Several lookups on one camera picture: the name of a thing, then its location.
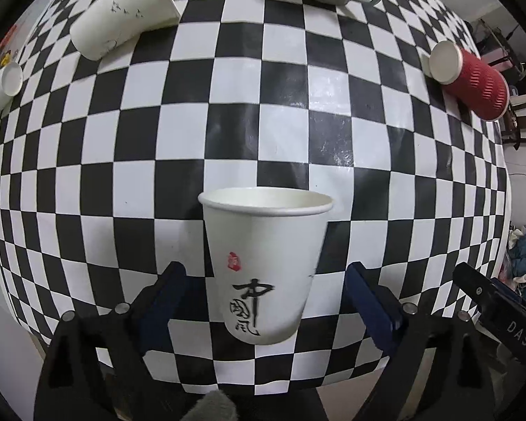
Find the red ribbed paper cup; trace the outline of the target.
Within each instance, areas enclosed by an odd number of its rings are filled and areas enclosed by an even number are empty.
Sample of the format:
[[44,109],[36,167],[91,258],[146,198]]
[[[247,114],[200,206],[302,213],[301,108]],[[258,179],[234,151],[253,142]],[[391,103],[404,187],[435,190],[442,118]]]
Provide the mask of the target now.
[[450,41],[431,51],[430,73],[446,92],[466,105],[480,119],[495,121],[506,113],[509,89],[499,71]]

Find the white paper cup middle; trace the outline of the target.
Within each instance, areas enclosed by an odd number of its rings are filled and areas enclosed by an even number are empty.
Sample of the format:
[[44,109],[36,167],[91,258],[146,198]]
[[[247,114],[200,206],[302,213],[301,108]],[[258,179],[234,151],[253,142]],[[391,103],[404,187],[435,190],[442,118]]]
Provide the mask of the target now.
[[174,0],[96,0],[71,25],[70,37],[82,56],[97,61],[136,35],[172,27],[180,18]]

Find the white paper cup leftmost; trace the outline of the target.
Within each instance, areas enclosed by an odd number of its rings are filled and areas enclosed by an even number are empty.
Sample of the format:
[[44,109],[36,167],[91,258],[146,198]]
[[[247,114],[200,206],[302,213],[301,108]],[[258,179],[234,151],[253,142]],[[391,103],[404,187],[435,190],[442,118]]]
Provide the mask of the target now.
[[0,69],[0,113],[20,92],[22,80],[22,69],[16,62],[10,62]]

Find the white paper cup calligraphy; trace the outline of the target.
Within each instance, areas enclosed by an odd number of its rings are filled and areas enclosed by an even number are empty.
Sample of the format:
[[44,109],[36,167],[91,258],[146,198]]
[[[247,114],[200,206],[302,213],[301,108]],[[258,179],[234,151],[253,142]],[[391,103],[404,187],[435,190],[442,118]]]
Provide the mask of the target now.
[[333,199],[301,189],[230,187],[198,200],[227,330],[254,345],[288,339],[311,292]]

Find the black white checkered tablecloth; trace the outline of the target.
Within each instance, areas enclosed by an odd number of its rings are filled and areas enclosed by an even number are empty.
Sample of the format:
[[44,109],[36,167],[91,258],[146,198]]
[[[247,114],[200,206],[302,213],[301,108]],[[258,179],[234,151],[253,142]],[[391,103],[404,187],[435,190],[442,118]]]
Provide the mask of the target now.
[[[346,267],[434,313],[472,311],[458,262],[491,275],[507,180],[494,123],[461,118],[426,76],[442,40],[473,51],[440,0],[176,0],[182,19],[98,62],[69,30],[96,0],[53,0],[14,58],[0,120],[0,270],[13,317],[49,343],[69,310],[132,302],[172,261],[190,283],[146,355],[190,393],[317,387],[384,362],[343,295]],[[292,338],[225,328],[198,195],[273,186],[331,196],[327,235]]]

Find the white paper cup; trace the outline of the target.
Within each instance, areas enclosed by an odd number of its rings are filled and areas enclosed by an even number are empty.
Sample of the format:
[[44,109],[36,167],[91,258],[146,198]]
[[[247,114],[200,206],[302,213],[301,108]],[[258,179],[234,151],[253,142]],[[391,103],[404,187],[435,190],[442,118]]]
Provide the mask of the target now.
[[174,0],[96,0],[71,25],[70,37],[82,56],[97,61],[136,35],[172,27],[180,18]]
[[22,69],[16,62],[10,62],[0,69],[0,113],[20,92],[22,80]]

